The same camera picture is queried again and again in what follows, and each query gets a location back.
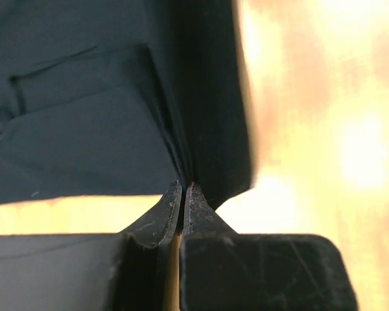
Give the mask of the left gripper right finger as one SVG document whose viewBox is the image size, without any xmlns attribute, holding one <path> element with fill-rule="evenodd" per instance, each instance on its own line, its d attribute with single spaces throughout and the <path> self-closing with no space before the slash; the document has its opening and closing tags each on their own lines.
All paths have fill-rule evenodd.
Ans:
<svg viewBox="0 0 389 311">
<path fill-rule="evenodd" d="M 179 250 L 182 310 L 357 310 L 341 254 L 319 235 L 240 234 L 192 184 Z"/>
</svg>

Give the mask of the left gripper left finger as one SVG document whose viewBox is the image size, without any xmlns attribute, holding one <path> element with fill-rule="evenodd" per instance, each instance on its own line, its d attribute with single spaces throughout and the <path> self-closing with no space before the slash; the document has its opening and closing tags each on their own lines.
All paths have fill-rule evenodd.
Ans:
<svg viewBox="0 0 389 311">
<path fill-rule="evenodd" d="M 0 236 L 0 310 L 161 310 L 181 199 L 118 233 Z"/>
</svg>

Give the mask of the black t shirt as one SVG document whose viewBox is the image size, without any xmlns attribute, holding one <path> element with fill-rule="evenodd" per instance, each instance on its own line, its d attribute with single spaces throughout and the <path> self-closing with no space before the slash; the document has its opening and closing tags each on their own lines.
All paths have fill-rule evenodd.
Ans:
<svg viewBox="0 0 389 311">
<path fill-rule="evenodd" d="M 0 1 L 0 204 L 173 181 L 252 182 L 231 1 Z"/>
</svg>

